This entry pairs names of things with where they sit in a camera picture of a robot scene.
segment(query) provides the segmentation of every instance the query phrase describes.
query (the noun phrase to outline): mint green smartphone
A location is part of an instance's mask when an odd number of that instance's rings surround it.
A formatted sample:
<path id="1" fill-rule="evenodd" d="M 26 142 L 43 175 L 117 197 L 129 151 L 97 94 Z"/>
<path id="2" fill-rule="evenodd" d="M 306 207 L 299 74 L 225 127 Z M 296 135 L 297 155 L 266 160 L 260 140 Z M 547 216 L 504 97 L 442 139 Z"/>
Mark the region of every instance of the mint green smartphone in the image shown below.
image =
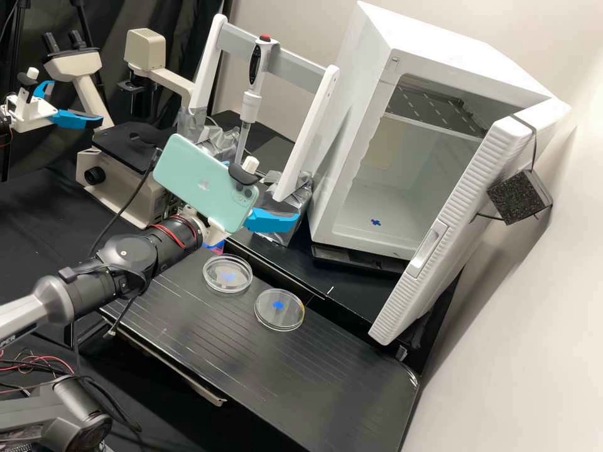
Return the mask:
<path id="1" fill-rule="evenodd" d="M 231 234 L 241 228 L 259 196 L 256 186 L 241 186 L 224 164 L 178 134 L 163 148 L 153 178 Z"/>

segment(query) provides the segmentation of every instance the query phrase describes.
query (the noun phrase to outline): white wall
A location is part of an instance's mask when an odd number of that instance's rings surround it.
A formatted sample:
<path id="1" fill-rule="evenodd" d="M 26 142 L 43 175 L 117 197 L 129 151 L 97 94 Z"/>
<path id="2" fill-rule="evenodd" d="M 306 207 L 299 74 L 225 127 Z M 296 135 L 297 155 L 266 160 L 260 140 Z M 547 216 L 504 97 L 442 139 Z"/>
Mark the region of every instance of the white wall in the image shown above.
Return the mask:
<path id="1" fill-rule="evenodd" d="M 354 0 L 234 0 L 231 21 L 319 64 L 337 58 Z M 507 54 L 559 98 L 567 100 L 592 64 L 600 43 L 601 0 L 370 0 L 488 42 Z M 215 112 L 239 111 L 247 62 L 228 58 Z M 311 95 L 269 76 L 259 120 L 295 139 Z"/>
<path id="2" fill-rule="evenodd" d="M 494 45 L 573 106 L 565 131 L 579 125 L 536 165 L 551 215 L 493 224 L 466 266 L 403 451 L 603 449 L 603 2 L 372 3 Z M 245 0 L 233 17 L 328 64 L 352 5 Z M 245 67 L 226 65 L 219 109 L 238 110 Z M 310 96 L 272 78 L 264 87 L 261 121 L 294 138 Z"/>
<path id="3" fill-rule="evenodd" d="M 430 358 L 404 452 L 603 450 L 603 52 L 575 106 L 565 154 L 538 162 L 555 197 L 548 227 L 531 250 L 543 224 L 487 231 Z"/>

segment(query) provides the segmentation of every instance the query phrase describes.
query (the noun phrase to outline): petri dish lid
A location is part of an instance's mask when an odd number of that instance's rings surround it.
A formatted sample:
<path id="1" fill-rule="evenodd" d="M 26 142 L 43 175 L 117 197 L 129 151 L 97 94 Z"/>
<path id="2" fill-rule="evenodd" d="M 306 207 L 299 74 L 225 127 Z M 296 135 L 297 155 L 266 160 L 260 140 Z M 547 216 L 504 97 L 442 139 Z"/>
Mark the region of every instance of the petri dish lid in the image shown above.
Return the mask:
<path id="1" fill-rule="evenodd" d="M 239 256 L 213 256 L 203 266 L 203 277 L 212 289 L 227 294 L 242 292 L 253 279 L 251 266 Z"/>
<path id="2" fill-rule="evenodd" d="M 282 289 L 263 291 L 253 305 L 253 311 L 260 323 L 276 331 L 298 328 L 305 314 L 301 300 Z"/>

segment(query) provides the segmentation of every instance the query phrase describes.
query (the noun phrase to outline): blue clamp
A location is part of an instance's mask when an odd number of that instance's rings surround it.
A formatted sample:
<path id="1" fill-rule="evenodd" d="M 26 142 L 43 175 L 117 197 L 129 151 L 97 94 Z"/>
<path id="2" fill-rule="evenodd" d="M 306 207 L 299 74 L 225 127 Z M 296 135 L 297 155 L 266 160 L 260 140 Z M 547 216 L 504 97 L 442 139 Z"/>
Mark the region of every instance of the blue clamp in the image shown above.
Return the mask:
<path id="1" fill-rule="evenodd" d="M 251 209 L 243 226 L 251 232 L 287 232 L 297 223 L 299 213 L 292 213 L 288 217 L 279 217 L 259 207 Z"/>
<path id="2" fill-rule="evenodd" d="M 45 80 L 40 83 L 34 90 L 33 95 L 44 99 L 47 86 L 51 83 L 54 83 L 54 81 Z M 59 110 L 47 119 L 64 129 L 95 129 L 102 125 L 102 116 L 88 115 L 73 110 Z"/>

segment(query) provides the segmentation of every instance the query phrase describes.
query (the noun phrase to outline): black foam block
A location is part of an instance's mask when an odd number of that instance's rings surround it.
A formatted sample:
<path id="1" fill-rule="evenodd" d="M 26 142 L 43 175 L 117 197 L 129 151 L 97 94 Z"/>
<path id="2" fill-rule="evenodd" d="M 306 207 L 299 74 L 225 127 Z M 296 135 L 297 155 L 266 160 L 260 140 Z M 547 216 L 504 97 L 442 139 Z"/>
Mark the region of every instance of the black foam block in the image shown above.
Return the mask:
<path id="1" fill-rule="evenodd" d="M 528 169 L 487 191 L 505 224 L 513 224 L 553 205 L 553 198 L 534 171 Z"/>

